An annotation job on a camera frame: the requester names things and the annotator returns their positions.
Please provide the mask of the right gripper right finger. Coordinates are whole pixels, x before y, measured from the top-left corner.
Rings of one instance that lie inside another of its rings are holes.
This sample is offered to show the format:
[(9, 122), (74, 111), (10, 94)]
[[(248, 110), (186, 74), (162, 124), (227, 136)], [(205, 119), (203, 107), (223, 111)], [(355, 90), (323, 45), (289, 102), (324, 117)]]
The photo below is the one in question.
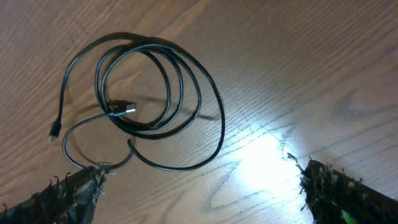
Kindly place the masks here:
[(302, 209), (310, 210), (314, 223), (397, 224), (397, 200), (335, 170), (330, 164), (310, 159), (306, 168), (300, 166), (300, 191), (305, 193)]

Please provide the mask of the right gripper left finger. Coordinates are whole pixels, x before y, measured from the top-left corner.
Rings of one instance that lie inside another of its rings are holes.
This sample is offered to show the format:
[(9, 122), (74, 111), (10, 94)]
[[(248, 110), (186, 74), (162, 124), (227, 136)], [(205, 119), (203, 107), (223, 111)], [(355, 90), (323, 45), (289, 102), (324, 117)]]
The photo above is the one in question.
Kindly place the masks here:
[(111, 166), (88, 166), (1, 212), (1, 224), (92, 223)]

